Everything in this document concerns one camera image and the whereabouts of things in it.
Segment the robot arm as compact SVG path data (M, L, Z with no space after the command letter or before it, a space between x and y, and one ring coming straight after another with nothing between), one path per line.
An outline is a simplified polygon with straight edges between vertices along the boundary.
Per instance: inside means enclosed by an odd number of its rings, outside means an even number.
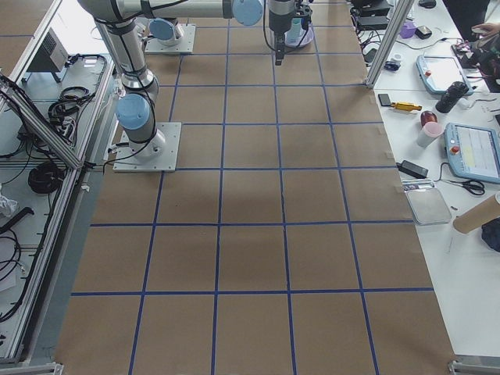
M121 69L125 96L118 101L116 117L128 137L131 155L143 164L158 158L166 137L155 119L159 83L148 68L136 31L136 19L175 20L179 17L235 18L244 26L269 18L274 36L276 64L284 58L285 34L297 16L300 1L80 1L98 26L107 32L106 47Z
M149 21L150 35L166 46L178 45L184 36L177 18L155 18Z

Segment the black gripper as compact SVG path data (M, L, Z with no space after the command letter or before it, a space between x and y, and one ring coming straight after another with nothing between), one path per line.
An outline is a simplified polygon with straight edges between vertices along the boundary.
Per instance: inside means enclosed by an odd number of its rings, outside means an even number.
M274 35L275 65L281 66L285 56L285 33L291 28L294 18L293 0L269 0L269 27Z

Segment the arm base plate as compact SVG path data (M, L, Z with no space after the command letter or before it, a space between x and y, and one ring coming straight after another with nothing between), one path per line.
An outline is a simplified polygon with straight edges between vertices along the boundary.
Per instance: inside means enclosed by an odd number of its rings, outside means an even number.
M128 146L118 149L113 170L117 173L174 172L181 128L179 122L157 123L156 135L144 149L142 145L130 142L123 130L120 141Z
M178 29L181 36L177 40L162 41L158 38L149 38L145 44L145 54L149 55L186 55L191 54L195 45L196 25L180 23Z

